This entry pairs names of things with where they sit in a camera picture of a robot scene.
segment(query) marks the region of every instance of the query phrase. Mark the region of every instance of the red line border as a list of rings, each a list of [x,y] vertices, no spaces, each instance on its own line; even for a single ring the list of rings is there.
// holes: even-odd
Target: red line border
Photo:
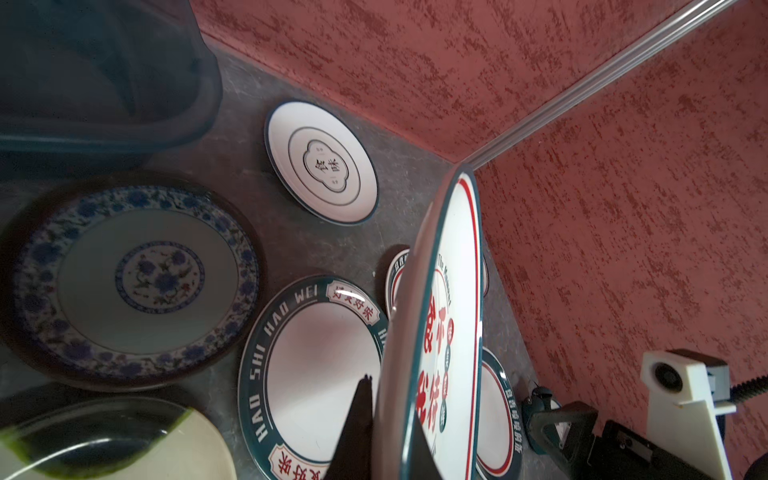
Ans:
[[[478,325],[480,323],[480,266],[478,264],[478,259],[480,257],[480,246],[478,244],[478,223],[477,218],[475,215],[475,202],[473,200],[472,192],[470,189],[470,186],[465,178],[459,178],[458,184],[464,187],[464,192],[467,194],[467,200],[469,202],[469,211],[472,214],[472,234],[473,234],[473,240],[475,241],[475,361],[473,365],[478,364]],[[477,375],[478,375],[478,369],[473,368],[474,372],[472,373],[472,416],[469,419],[469,444],[468,444],[468,451],[467,451],[467,468],[464,473],[464,477],[469,479],[472,478],[472,460],[473,460],[473,453],[474,449],[472,448],[475,444],[475,416],[476,416],[476,402],[477,402]]]
[[[509,466],[512,464],[512,449],[515,447],[515,439],[512,436],[512,413],[509,410],[509,404],[507,403],[507,394],[504,392],[504,387],[502,386],[502,383],[498,381],[498,376],[493,373],[493,370],[491,370],[491,367],[483,362],[482,368],[488,370],[491,375],[493,376],[493,379],[496,381],[496,386],[498,387],[498,391],[502,393],[502,398],[504,399],[504,404],[506,405],[506,411],[507,411],[507,422],[509,424],[509,451],[507,452],[507,459],[504,460],[504,463],[499,468],[491,468],[488,465],[485,464],[485,462],[482,461],[482,458],[480,458],[480,455],[478,455],[478,462],[488,470],[488,473],[491,473],[495,476],[502,476],[504,475],[508,470]]]
[[[395,287],[397,286],[397,282],[401,275],[402,275],[402,268],[398,273],[395,274],[395,279],[392,281],[392,289],[389,291],[389,301],[392,302],[393,305],[395,304]]]

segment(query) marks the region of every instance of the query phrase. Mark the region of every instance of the upright plate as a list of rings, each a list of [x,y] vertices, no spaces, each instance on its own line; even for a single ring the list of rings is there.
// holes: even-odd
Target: upright plate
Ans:
[[[387,319],[358,286],[297,280],[259,315],[240,364],[243,436],[268,478],[322,478],[360,379],[379,378]]]
[[[0,250],[0,333],[27,363],[102,391],[160,386],[245,335],[262,275],[243,216],[222,197],[157,174],[49,194]]]
[[[379,181],[365,148],[338,118],[303,101],[277,107],[264,127],[272,166],[288,191],[324,220],[354,225],[379,202]]]
[[[164,400],[95,400],[0,431],[0,478],[236,480],[232,455],[198,411]]]
[[[457,166],[438,190],[402,276],[374,418],[374,480],[407,478],[414,418],[442,477],[472,477],[482,354],[480,238],[475,180]]]
[[[386,316],[392,320],[395,312],[395,300],[397,299],[397,290],[400,288],[400,279],[402,278],[402,269],[406,266],[408,252],[411,249],[406,248],[395,255],[386,272],[386,286],[384,297],[386,301]]]
[[[481,478],[515,480],[520,476],[523,454],[520,411],[501,363],[485,347],[480,390],[476,468]]]

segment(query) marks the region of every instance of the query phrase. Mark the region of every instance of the black spiral cable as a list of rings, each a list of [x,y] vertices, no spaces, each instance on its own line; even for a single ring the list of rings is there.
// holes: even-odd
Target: black spiral cable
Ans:
[[[745,402],[765,392],[768,392],[768,375],[759,376],[732,386],[730,388],[730,401],[732,403]]]

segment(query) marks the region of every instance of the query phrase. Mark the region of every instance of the wall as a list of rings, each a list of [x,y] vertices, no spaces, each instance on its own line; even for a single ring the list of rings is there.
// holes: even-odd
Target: wall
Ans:
[[[460,161],[686,0],[191,0],[200,28]]]
[[[767,26],[767,0],[737,3],[478,172],[537,373],[601,424],[644,432],[649,349],[768,374]],[[729,422],[742,478],[768,396]]]

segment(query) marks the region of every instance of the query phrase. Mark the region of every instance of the translucent plastic container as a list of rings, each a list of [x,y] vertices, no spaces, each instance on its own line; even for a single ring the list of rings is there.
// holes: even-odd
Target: translucent plastic container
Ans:
[[[0,2],[0,45],[0,150],[158,151],[221,103],[187,0]]]

